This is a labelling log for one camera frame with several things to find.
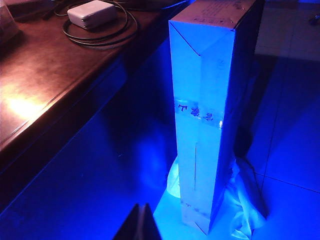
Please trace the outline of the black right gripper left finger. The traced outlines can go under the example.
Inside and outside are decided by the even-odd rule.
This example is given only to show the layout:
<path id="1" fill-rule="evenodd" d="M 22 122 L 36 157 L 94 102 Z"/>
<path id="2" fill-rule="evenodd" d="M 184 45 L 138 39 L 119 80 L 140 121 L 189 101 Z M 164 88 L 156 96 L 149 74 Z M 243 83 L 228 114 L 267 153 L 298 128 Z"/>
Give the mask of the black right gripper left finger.
<path id="1" fill-rule="evenodd" d="M 113 240 L 139 240 L 138 223 L 140 217 L 140 205 L 135 204 L 121 227 L 112 238 Z"/>

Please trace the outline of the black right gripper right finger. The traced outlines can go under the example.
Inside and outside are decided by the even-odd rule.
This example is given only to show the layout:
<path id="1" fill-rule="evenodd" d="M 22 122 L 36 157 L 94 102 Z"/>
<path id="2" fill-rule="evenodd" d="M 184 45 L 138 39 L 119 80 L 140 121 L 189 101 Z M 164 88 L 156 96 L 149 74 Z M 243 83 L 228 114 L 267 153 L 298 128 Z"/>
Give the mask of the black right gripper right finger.
<path id="1" fill-rule="evenodd" d="M 162 240 L 157 224 L 153 217 L 153 212 L 148 203 L 145 204 L 142 208 L 141 239 Z"/>

